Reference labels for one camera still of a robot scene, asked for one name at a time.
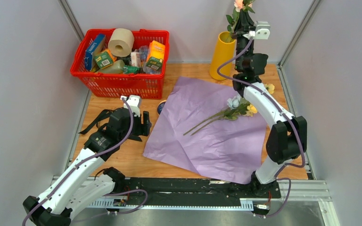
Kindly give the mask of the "pink artificial flower stem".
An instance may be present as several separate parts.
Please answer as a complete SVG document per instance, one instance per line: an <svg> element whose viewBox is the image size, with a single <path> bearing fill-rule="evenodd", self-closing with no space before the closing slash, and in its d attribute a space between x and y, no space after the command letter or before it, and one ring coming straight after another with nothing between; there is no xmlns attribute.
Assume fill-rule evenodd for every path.
<svg viewBox="0 0 362 226"><path fill-rule="evenodd" d="M233 33L237 29L237 24L240 16L240 12L252 12L253 11L252 5L255 2L255 0L235 0L234 1L234 9L231 15L226 15L227 22L229 23L227 25L227 31L229 32L228 35L226 35L225 42L230 43L234 40Z"/></svg>

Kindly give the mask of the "black printed ribbon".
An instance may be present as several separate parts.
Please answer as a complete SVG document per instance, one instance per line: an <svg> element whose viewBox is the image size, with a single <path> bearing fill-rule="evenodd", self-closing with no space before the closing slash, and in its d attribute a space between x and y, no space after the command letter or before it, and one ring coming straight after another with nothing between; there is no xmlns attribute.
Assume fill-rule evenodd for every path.
<svg viewBox="0 0 362 226"><path fill-rule="evenodd" d="M94 126L99 128L98 124L100 121L105 120L110 117L110 114L113 112L113 110L110 109L104 109L102 110L98 116L82 131L78 132L78 134L85 135L87 134Z"/></svg>

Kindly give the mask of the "light blue artificial flower stem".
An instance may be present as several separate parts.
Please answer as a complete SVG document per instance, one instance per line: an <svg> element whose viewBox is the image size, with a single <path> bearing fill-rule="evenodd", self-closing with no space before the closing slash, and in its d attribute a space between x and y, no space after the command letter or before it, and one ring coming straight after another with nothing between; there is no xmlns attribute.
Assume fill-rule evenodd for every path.
<svg viewBox="0 0 362 226"><path fill-rule="evenodd" d="M221 109L219 112L209 116L208 118L202 120L200 123L198 123L197 125L195 125L191 129L186 131L183 135L189 134L191 131L196 130L195 132L193 132L191 134L191 136L192 136L192 135L196 134L198 131L200 131L202 128L204 128L205 126L209 125L210 123L212 123L214 121L222 120L222 119L229 120L229 118L226 116L226 114L230 114L232 110L236 110L237 107L239 106L240 100L241 100L240 96L238 96L238 97L235 96L233 98L229 98L227 100L227 106L226 107Z"/></svg>

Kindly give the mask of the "yellow artificial flower bunch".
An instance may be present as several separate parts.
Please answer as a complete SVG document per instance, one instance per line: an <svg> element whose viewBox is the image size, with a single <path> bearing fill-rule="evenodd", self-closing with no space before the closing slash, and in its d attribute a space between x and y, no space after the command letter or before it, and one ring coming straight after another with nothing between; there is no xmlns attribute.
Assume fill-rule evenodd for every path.
<svg viewBox="0 0 362 226"><path fill-rule="evenodd" d="M258 110L246 99L241 97L241 100L239 102L239 106L236 110L232 110L230 114L226 114L226 116L229 118L228 121L236 121L240 116L249 116L253 117L256 113L258 113Z"/></svg>

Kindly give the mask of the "pink purple wrapping paper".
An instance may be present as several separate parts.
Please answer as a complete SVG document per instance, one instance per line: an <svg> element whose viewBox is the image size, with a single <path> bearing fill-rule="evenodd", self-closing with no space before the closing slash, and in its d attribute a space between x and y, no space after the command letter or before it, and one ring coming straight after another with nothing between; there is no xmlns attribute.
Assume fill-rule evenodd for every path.
<svg viewBox="0 0 362 226"><path fill-rule="evenodd" d="M204 177L247 184L261 166L267 123L260 114L191 128L227 106L232 87L180 77L155 123L143 155Z"/></svg>

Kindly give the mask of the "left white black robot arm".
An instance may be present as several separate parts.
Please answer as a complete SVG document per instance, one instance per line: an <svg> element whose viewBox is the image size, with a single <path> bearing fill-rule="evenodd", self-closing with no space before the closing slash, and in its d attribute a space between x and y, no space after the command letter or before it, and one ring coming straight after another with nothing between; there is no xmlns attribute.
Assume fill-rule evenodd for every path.
<svg viewBox="0 0 362 226"><path fill-rule="evenodd" d="M127 197L132 193L125 186L125 175L113 167L104 169L99 177L82 187L90 174L118 151L123 142L127 139L141 141L141 136L147 137L152 126L149 112L137 114L121 107L104 110L82 133L104 119L108 122L90 135L65 172L44 192L24 200L27 215L23 225L30 220L37 226L68 226L101 196Z"/></svg>

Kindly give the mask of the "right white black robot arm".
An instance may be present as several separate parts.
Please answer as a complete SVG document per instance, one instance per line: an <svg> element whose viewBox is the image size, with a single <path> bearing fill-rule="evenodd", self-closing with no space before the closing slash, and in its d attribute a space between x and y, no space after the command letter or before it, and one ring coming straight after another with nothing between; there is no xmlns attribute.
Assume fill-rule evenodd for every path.
<svg viewBox="0 0 362 226"><path fill-rule="evenodd" d="M247 11L241 10L232 32L236 39L234 89L249 101L270 128L265 145L267 157L251 176L248 187L256 197L264 196L275 184L277 176L292 160L306 152L307 121L282 107L259 78L265 72L268 55L254 53L254 41L270 35L268 22L254 22Z"/></svg>

